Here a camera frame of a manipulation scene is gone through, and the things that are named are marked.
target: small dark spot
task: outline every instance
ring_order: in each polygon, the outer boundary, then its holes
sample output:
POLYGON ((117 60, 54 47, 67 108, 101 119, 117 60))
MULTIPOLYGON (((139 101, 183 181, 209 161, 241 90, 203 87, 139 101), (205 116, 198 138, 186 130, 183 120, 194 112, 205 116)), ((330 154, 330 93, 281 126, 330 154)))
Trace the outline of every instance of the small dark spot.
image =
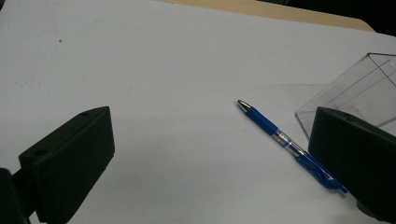
POLYGON ((46 153, 47 153, 47 150, 46 150, 46 149, 40 148, 39 150, 37 150, 37 151, 35 152, 35 156, 40 157, 40 156, 43 156, 43 155, 46 154, 46 153))

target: wooden surface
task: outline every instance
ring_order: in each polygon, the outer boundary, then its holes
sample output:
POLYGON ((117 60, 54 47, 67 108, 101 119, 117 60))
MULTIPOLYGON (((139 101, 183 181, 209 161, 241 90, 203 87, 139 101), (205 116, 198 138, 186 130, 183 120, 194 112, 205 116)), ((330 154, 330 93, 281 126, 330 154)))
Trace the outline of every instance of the wooden surface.
POLYGON ((342 17, 328 13, 286 7, 256 0, 159 0, 168 3, 195 7, 207 7, 219 10, 263 16, 287 21, 301 21, 314 24, 339 26, 364 31, 375 30, 365 21, 342 17))

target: pen clip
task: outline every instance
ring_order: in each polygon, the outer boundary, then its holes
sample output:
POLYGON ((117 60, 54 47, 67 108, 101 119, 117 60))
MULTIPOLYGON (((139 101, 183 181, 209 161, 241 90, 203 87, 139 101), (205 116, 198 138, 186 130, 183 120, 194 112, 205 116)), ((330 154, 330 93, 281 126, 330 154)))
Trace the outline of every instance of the pen clip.
POLYGON ((327 171, 317 160, 311 155, 304 154, 296 158, 314 178, 319 181, 326 189, 340 189, 347 193, 347 189, 327 171))

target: pen grip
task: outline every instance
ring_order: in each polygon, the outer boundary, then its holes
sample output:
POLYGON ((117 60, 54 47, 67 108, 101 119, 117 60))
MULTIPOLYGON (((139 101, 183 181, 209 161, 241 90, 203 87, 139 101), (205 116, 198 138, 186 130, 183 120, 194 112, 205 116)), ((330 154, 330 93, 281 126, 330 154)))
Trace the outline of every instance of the pen grip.
POLYGON ((264 115, 262 115, 257 109, 251 107, 246 115, 252 119, 257 125, 259 125, 266 133, 273 135, 277 131, 277 127, 264 115))

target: pen barrel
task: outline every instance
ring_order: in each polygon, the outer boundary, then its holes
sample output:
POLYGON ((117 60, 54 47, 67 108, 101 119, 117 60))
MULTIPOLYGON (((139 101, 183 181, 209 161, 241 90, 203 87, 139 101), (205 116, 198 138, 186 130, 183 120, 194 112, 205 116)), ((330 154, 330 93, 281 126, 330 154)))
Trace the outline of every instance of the pen barrel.
POLYGON ((273 135, 277 131, 277 127, 264 115, 262 115, 257 109, 251 107, 246 115, 252 119, 257 125, 259 125, 266 133, 273 135))
POLYGON ((299 156, 306 154, 306 152, 299 145, 297 145, 295 142, 293 142, 293 140, 291 140, 291 138, 289 138, 285 133, 283 133, 279 129, 276 130, 276 132, 271 136, 282 147, 285 147, 289 152, 291 152, 291 154, 293 154, 294 157, 299 157, 299 156))

